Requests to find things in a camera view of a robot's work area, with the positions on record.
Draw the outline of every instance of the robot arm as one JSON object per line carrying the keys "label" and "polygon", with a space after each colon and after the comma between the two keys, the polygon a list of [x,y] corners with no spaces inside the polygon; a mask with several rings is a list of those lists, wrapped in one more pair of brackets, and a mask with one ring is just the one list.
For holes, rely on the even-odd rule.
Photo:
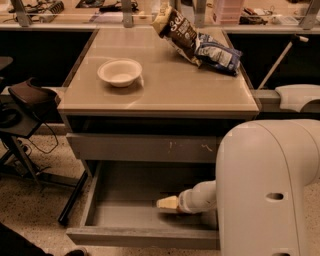
{"label": "robot arm", "polygon": [[306,256],[303,187],[319,180],[320,122],[253,121],[217,156],[223,256]]}

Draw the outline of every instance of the chair leg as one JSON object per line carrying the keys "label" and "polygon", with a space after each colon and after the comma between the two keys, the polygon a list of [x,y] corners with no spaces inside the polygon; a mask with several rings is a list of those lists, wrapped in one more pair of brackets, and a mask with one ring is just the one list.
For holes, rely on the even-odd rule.
{"label": "chair leg", "polygon": [[68,224],[68,215],[69,215],[78,195],[80,194],[87,178],[88,178],[88,173],[86,171],[84,171],[81,178],[79,179],[76,187],[74,188],[67,204],[65,205],[63,211],[60,214],[58,221],[61,225],[66,226]]}

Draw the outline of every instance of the open drawer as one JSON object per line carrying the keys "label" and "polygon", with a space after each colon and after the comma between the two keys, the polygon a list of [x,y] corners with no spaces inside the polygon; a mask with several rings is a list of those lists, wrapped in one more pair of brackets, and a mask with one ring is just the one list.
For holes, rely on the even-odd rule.
{"label": "open drawer", "polygon": [[212,164],[99,162],[75,244],[218,249],[212,215],[164,212],[156,201],[215,178]]}

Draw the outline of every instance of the drawer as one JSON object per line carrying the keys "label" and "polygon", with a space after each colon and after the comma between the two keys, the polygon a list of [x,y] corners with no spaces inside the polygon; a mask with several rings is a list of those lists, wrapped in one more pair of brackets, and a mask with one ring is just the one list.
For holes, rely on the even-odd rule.
{"label": "drawer", "polygon": [[156,208],[158,199],[214,176],[212,164],[101,161],[80,227],[67,235],[80,245],[218,249],[208,215]]}
{"label": "drawer", "polygon": [[69,133],[78,159],[213,163],[215,136]]}

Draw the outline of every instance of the countertop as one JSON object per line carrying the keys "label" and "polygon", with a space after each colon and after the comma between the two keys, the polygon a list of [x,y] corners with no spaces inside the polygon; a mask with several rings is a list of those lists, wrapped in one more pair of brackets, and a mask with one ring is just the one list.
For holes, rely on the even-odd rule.
{"label": "countertop", "polygon": [[[227,44],[219,28],[200,31]],[[99,66],[111,58],[131,58],[142,76],[127,88],[99,79]],[[181,57],[151,26],[101,28],[58,110],[64,114],[253,116],[258,106],[240,73],[237,77],[197,68]]]}

